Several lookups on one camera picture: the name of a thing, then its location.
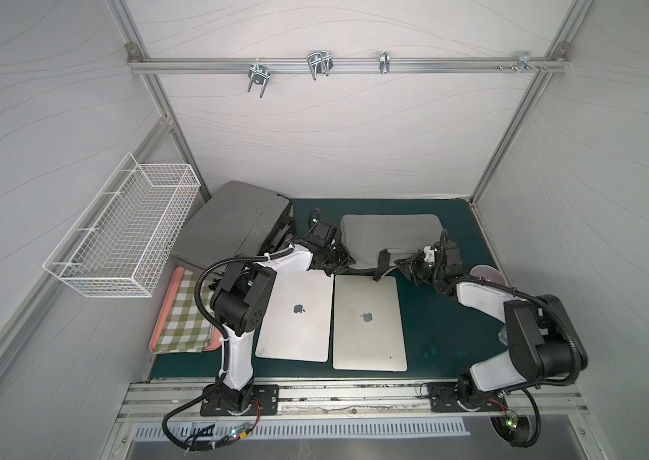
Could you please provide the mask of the grey laptop sleeve back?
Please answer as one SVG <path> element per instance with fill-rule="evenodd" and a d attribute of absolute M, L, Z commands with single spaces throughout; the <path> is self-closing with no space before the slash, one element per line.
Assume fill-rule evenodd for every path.
<path fill-rule="evenodd" d="M 353 262 L 349 271 L 369 274 L 375 280 L 435 243 L 443 230 L 436 215 L 345 215 L 341 241 Z"/>

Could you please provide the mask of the grey laptop sleeve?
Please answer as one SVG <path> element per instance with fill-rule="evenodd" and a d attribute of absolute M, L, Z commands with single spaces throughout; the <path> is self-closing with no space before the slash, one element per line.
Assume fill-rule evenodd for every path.
<path fill-rule="evenodd" d="M 295 233 L 293 203 L 251 184 L 230 181 L 182 227 L 171 257 L 201 273 L 238 255 L 273 253 Z"/>
<path fill-rule="evenodd" d="M 353 262 L 349 271 L 369 274 L 375 280 L 435 243 L 443 230 L 436 215 L 345 215 L 341 241 Z"/>

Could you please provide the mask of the silver laptop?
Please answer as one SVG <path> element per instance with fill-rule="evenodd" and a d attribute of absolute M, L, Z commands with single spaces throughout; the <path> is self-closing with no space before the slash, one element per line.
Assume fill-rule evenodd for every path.
<path fill-rule="evenodd" d="M 326 362 L 329 357 L 334 278 L 307 270 L 276 281 L 255 356 Z"/>
<path fill-rule="evenodd" d="M 397 283 L 386 276 L 334 280 L 332 364 L 336 370 L 408 370 Z"/>

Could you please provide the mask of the grey laptop sleeve front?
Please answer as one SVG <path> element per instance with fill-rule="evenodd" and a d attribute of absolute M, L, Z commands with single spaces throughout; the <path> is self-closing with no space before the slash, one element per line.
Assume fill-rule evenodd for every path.
<path fill-rule="evenodd" d="M 201 273 L 238 255 L 273 253 L 295 233 L 293 203 L 251 184 L 230 181 L 182 227 L 171 257 Z"/>

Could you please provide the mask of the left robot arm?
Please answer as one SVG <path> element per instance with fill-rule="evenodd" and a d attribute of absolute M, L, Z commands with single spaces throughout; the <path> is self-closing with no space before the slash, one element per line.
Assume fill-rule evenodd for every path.
<path fill-rule="evenodd" d="M 273 253 L 258 256 L 238 254 L 212 264 L 194 286 L 198 312 L 221 334 L 221 367 L 213 384 L 201 396 L 168 412 L 161 420 L 165 437 L 184 452 L 208 452 L 230 446 L 249 436 L 263 415 L 253 373 L 253 338 L 263 323 L 276 284 L 300 273 L 315 272 L 327 281 L 331 301 L 334 280 L 351 262 L 340 240 L 339 227 L 326 222 L 318 208 L 310 212 L 308 229 Z M 173 417 L 208 402 L 233 416 L 255 412 L 253 423 L 231 429 L 221 439 L 211 439 L 208 425 L 180 438 L 169 427 Z"/>

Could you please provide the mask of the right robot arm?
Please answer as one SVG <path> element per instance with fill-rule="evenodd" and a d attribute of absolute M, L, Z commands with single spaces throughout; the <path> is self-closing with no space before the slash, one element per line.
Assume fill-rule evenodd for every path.
<path fill-rule="evenodd" d="M 572 385 L 587 368 L 584 345 L 558 297 L 530 295 L 464 273 L 457 245 L 445 239 L 393 265 L 416 286 L 454 296 L 462 306 L 504 324 L 506 350 L 470 365 L 458 378 L 461 403 L 473 406 L 479 398 L 535 386 Z"/>

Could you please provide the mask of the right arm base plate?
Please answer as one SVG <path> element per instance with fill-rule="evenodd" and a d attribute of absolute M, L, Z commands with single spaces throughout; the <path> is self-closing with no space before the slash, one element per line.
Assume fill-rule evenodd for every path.
<path fill-rule="evenodd" d="M 508 407 L 495 392 L 483 392 L 467 379 L 422 383 L 418 396 L 428 401 L 431 412 L 505 412 Z"/>

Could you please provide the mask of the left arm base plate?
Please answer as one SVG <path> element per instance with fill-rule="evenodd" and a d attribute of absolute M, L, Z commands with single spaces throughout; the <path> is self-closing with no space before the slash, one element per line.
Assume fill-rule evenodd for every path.
<path fill-rule="evenodd" d="M 279 386 L 248 383 L 240 390 L 224 384 L 208 385 L 203 392 L 200 415 L 211 416 L 273 416 L 278 413 Z"/>

